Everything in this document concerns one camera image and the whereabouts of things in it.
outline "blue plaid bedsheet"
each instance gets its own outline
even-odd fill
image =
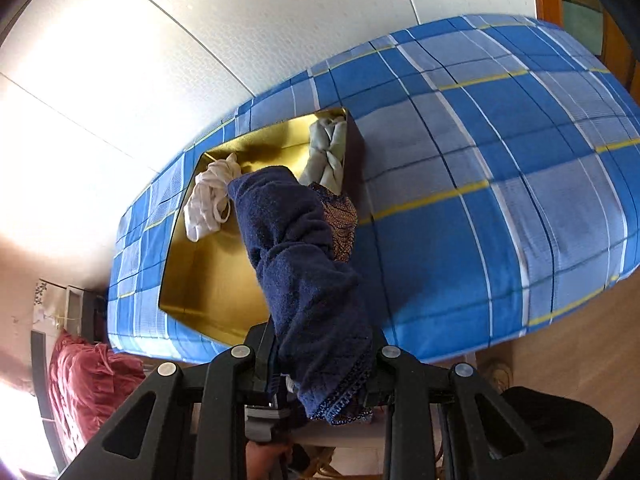
[[[638,106],[555,25],[462,16],[323,61],[186,146],[120,222],[115,349],[206,362],[224,348],[158,309],[194,165],[225,140],[337,105],[366,143],[353,265],[374,323],[419,359],[537,330],[638,265]]]

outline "red blanket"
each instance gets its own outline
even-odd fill
[[[49,364],[49,401],[69,460],[144,379],[139,358],[63,331]]]

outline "navy blue towel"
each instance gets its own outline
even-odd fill
[[[283,166],[244,174],[228,193],[273,317],[283,373],[310,418],[352,420],[372,367],[372,329],[358,275],[332,259],[322,203]]]

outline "lace trim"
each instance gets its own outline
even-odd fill
[[[373,350],[367,349],[340,381],[338,387],[318,406],[311,419],[324,419],[334,426],[347,424],[371,416],[370,408],[363,408],[358,394],[369,379]]]

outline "white cloth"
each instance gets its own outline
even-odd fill
[[[317,182],[340,195],[347,121],[344,117],[319,119],[309,126],[309,134],[309,160],[298,181],[303,186]]]
[[[240,174],[236,154],[232,153],[226,160],[213,161],[207,166],[207,171],[196,175],[196,185],[184,206],[184,225],[189,240],[197,242],[210,233],[220,231],[220,225],[228,220],[231,213],[226,186]]]

